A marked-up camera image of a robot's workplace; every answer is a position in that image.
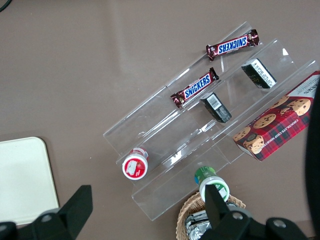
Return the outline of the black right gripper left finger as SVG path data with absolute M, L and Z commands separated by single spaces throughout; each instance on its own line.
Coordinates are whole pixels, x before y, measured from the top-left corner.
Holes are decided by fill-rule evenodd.
M 82 185 L 57 212 L 47 212 L 32 223 L 35 240 L 75 240 L 93 211 L 92 187 Z

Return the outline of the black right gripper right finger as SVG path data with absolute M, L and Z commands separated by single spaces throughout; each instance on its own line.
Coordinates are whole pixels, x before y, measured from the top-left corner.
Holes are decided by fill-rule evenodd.
M 247 239 L 251 219 L 238 210 L 229 210 L 214 185 L 205 186 L 205 210 L 211 225 L 204 233 L 206 240 Z

